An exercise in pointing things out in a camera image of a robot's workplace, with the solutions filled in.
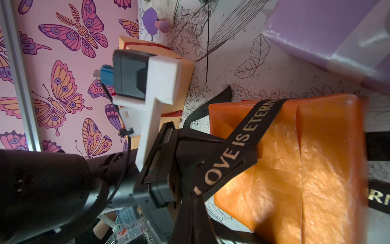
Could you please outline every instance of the black cable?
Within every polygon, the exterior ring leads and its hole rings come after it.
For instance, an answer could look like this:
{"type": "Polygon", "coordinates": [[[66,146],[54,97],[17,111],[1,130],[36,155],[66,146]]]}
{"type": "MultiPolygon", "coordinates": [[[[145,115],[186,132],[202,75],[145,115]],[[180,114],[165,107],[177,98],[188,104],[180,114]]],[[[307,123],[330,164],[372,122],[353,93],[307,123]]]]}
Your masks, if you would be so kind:
{"type": "Polygon", "coordinates": [[[115,186],[115,189],[114,191],[111,193],[110,197],[107,199],[107,202],[106,202],[106,206],[111,202],[111,200],[114,198],[115,194],[117,193],[118,189],[119,189],[119,186],[121,185],[122,183],[122,180],[124,178],[125,175],[127,175],[127,171],[129,170],[129,161],[130,161],[130,151],[131,151],[131,138],[129,137],[128,139],[129,143],[128,143],[128,147],[127,147],[127,156],[126,156],[126,162],[125,162],[125,170],[124,172],[121,174],[121,177],[119,178],[118,182],[117,182],[117,185],[115,186]]]}
{"type": "MultiPolygon", "coordinates": [[[[112,103],[112,97],[111,97],[110,93],[108,92],[108,90],[107,90],[105,84],[101,83],[101,86],[103,87],[103,90],[104,90],[104,92],[106,93],[108,99],[109,99],[110,102],[112,103]]],[[[113,104],[113,103],[112,103],[112,105],[114,105],[114,107],[115,107],[115,109],[117,110],[119,116],[121,117],[121,114],[119,113],[119,107],[118,107],[117,105],[113,104]]],[[[115,186],[114,191],[111,193],[110,197],[107,199],[107,202],[106,202],[106,206],[105,206],[105,207],[107,207],[107,206],[110,204],[111,200],[114,198],[115,194],[117,193],[117,191],[118,191],[118,189],[119,189],[119,187],[120,187],[120,185],[121,185],[121,183],[122,183],[122,181],[123,181],[124,176],[127,174],[127,171],[128,171],[128,169],[129,169],[130,151],[131,151],[131,138],[130,138],[129,135],[127,135],[127,136],[128,136],[128,147],[127,147],[127,157],[126,157],[126,162],[125,162],[125,170],[124,170],[124,172],[121,174],[121,177],[119,178],[119,180],[118,180],[118,182],[117,182],[117,185],[115,186]]]]}

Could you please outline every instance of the plastic packaging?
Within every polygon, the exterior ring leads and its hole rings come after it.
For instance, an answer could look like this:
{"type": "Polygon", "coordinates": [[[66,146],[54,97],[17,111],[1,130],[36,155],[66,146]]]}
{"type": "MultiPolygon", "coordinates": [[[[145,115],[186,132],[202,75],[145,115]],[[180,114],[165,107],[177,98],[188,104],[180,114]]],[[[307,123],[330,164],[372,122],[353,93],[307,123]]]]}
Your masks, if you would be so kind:
{"type": "MultiPolygon", "coordinates": [[[[211,134],[229,136],[256,103],[210,105],[211,134]]],[[[258,163],[215,205],[271,243],[364,243],[364,104],[351,94],[286,101],[257,145],[258,163]]]]}
{"type": "Polygon", "coordinates": [[[389,0],[280,0],[263,35],[296,57],[390,93],[389,0]]]}
{"type": "Polygon", "coordinates": [[[126,244],[143,235],[149,230],[147,219],[140,218],[134,223],[122,228],[120,231],[113,233],[106,244],[126,244]]]}

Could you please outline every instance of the butterfly illustration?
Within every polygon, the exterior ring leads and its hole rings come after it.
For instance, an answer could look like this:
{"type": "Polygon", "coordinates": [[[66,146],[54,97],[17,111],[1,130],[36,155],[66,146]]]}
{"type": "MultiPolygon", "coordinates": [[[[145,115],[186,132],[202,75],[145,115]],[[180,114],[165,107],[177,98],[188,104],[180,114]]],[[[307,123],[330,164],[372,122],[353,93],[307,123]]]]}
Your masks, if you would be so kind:
{"type": "MultiPolygon", "coordinates": [[[[25,54],[37,54],[37,50],[41,48],[45,48],[51,50],[50,47],[40,45],[35,43],[31,38],[28,38],[26,34],[19,32],[20,42],[22,46],[22,51],[25,54]]],[[[0,78],[4,81],[11,81],[14,83],[12,79],[11,69],[9,67],[9,61],[7,56],[7,51],[5,49],[5,42],[3,32],[0,26],[0,78]]]]}
{"type": "Polygon", "coordinates": [[[140,38],[140,29],[137,23],[125,19],[119,19],[119,23],[132,37],[140,38]]]}
{"type": "Polygon", "coordinates": [[[124,126],[123,126],[123,122],[122,122],[121,118],[119,117],[119,113],[116,110],[116,108],[114,107],[114,105],[107,104],[104,107],[104,111],[106,112],[106,116],[107,116],[108,121],[112,124],[112,126],[114,126],[115,129],[120,131],[124,126]]]}
{"type": "Polygon", "coordinates": [[[18,99],[15,96],[0,98],[0,110],[5,111],[6,115],[15,116],[21,119],[18,99]]]}
{"type": "Polygon", "coordinates": [[[14,83],[11,75],[11,69],[9,67],[9,62],[8,59],[0,54],[0,78],[3,79],[4,81],[11,81],[14,83]]]}
{"type": "Polygon", "coordinates": [[[19,13],[26,14],[32,6],[32,1],[33,0],[22,0],[19,4],[19,8],[18,8],[19,13]]]}
{"type": "MultiPolygon", "coordinates": [[[[77,149],[77,140],[75,140],[75,143],[76,150],[79,151],[77,149]]],[[[87,118],[83,123],[83,144],[87,156],[84,157],[83,153],[79,152],[83,158],[91,159],[92,156],[107,152],[112,146],[112,140],[106,135],[102,137],[95,122],[92,119],[87,118]]]]}
{"type": "Polygon", "coordinates": [[[51,50],[51,48],[48,46],[35,43],[31,38],[28,38],[27,35],[23,34],[22,32],[19,32],[19,37],[24,54],[36,55],[38,54],[37,50],[41,48],[51,50]]]}
{"type": "Polygon", "coordinates": [[[57,143],[56,142],[51,142],[51,141],[46,141],[44,140],[42,142],[42,149],[43,151],[46,151],[46,152],[58,152],[58,151],[63,151],[61,149],[61,146],[57,146],[57,143]]]}
{"type": "MultiPolygon", "coordinates": [[[[113,86],[106,85],[106,88],[111,96],[115,95],[115,89],[113,86]]],[[[101,86],[100,80],[98,80],[98,79],[95,79],[92,82],[92,84],[89,86],[88,94],[90,94],[92,98],[97,98],[99,96],[104,96],[104,97],[108,98],[108,96],[106,95],[106,93],[104,92],[104,90],[101,86]]]]}
{"type": "MultiPolygon", "coordinates": [[[[18,134],[13,130],[11,133],[0,134],[0,140],[6,149],[28,151],[26,134],[18,134]]],[[[42,149],[46,152],[57,152],[61,150],[61,146],[57,146],[55,142],[44,140],[42,149]]]]}
{"type": "Polygon", "coordinates": [[[114,0],[114,3],[121,8],[131,8],[131,0],[114,0]]]}
{"type": "Polygon", "coordinates": [[[0,134],[0,140],[6,149],[28,151],[26,134],[17,134],[13,130],[11,133],[0,134]]]}
{"type": "Polygon", "coordinates": [[[44,84],[42,86],[45,87],[49,94],[47,98],[32,91],[33,94],[45,98],[49,102],[34,98],[35,115],[39,126],[55,128],[55,135],[59,136],[60,133],[58,132],[58,128],[66,121],[65,115],[67,113],[75,114],[82,109],[92,110],[92,108],[84,106],[83,96],[76,92],[77,86],[76,81],[72,76],[72,72],[69,71],[67,65],[63,64],[60,60],[57,60],[54,63],[51,71],[50,84],[54,98],[50,96],[50,93],[44,84]]]}
{"type": "Polygon", "coordinates": [[[84,55],[91,58],[96,57],[92,47],[98,49],[96,43],[99,43],[106,48],[108,42],[106,36],[100,33],[104,30],[104,25],[96,15],[95,3],[92,0],[83,0],[81,14],[86,28],[80,24],[80,15],[76,7],[72,4],[69,4],[69,7],[74,21],[58,12],[55,15],[62,23],[76,27],[78,33],[71,28],[51,24],[40,25],[38,26],[39,30],[50,38],[62,41],[72,51],[77,51],[81,47],[84,55]]]}

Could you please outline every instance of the red stripe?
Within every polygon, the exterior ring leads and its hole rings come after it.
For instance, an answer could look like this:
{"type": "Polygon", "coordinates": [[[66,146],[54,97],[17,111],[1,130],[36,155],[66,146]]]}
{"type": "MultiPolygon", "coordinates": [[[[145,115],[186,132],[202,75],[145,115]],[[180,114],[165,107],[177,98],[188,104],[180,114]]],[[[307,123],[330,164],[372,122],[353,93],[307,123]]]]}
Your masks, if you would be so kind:
{"type": "Polygon", "coordinates": [[[172,51],[172,49],[170,49],[169,47],[163,46],[163,45],[158,44],[158,43],[139,43],[139,42],[125,42],[125,43],[123,44],[123,49],[126,49],[126,47],[127,47],[128,45],[158,46],[158,47],[160,47],[160,48],[165,48],[165,49],[167,49],[167,50],[171,50],[171,51],[172,51]]]}
{"type": "Polygon", "coordinates": [[[179,111],[172,112],[172,113],[169,113],[169,114],[162,114],[161,117],[179,117],[182,114],[183,114],[183,110],[179,110],[179,111]]]}

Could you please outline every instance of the white plastic part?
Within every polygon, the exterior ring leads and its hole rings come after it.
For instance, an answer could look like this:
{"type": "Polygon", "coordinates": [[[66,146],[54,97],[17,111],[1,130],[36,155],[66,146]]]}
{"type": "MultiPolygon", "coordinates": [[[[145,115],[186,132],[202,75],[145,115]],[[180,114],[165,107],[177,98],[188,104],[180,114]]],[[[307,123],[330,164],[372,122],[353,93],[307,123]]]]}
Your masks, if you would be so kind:
{"type": "Polygon", "coordinates": [[[117,232],[119,230],[119,224],[112,221],[109,217],[105,216],[104,214],[100,215],[98,217],[101,219],[104,223],[106,223],[109,227],[112,228],[112,232],[117,232]]]}
{"type": "Polygon", "coordinates": [[[126,129],[133,128],[131,136],[141,135],[135,159],[140,172],[158,135],[163,104],[173,105],[176,100],[180,70],[180,59],[150,57],[145,101],[119,95],[113,97],[113,103],[122,106],[119,112],[126,129]]]}

